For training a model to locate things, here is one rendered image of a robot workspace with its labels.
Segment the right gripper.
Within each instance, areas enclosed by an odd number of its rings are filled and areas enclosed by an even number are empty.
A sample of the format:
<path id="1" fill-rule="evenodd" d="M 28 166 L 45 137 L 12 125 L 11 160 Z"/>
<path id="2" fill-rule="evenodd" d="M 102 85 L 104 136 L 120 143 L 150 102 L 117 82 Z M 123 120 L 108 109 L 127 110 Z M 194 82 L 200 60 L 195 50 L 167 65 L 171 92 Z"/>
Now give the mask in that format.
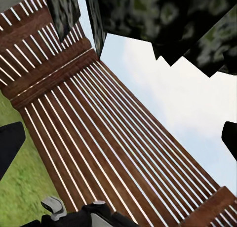
<path id="1" fill-rule="evenodd" d="M 57 221 L 51 219 L 51 215 L 46 214 L 39 220 L 34 220 L 21 227 L 80 227 L 79 216 L 76 212 L 68 213 L 64 217 L 60 217 Z"/>

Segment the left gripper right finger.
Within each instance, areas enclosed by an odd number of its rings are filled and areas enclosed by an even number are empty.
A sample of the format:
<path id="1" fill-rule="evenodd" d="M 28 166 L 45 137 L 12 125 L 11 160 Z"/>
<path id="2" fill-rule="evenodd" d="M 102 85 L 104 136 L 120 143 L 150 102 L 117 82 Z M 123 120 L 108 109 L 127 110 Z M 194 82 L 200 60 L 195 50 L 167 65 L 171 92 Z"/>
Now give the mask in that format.
<path id="1" fill-rule="evenodd" d="M 226 121 L 221 139 L 237 161 L 237 123 Z"/>

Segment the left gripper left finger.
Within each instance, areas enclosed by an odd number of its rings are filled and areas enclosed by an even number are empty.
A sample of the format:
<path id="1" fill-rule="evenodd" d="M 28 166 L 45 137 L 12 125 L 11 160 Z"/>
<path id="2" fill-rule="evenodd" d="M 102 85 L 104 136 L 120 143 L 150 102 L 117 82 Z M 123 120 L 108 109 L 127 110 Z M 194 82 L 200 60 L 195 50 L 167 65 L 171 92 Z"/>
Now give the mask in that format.
<path id="1" fill-rule="evenodd" d="M 0 127 L 0 180 L 25 140 L 25 130 L 20 121 Z"/>

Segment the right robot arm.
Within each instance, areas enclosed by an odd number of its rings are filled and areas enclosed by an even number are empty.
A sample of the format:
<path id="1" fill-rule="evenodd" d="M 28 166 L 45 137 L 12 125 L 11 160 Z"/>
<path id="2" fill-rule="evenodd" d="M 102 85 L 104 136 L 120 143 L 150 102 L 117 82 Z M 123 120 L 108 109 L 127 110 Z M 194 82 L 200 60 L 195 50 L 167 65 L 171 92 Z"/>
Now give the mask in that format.
<path id="1" fill-rule="evenodd" d="M 34 220 L 21 227 L 141 227 L 116 211 L 111 216 L 111 210 L 105 201 L 96 200 L 84 205 L 81 211 L 68 214 L 63 201 L 55 196 L 46 197 L 41 204 L 52 215 L 43 215 L 41 223 Z"/>

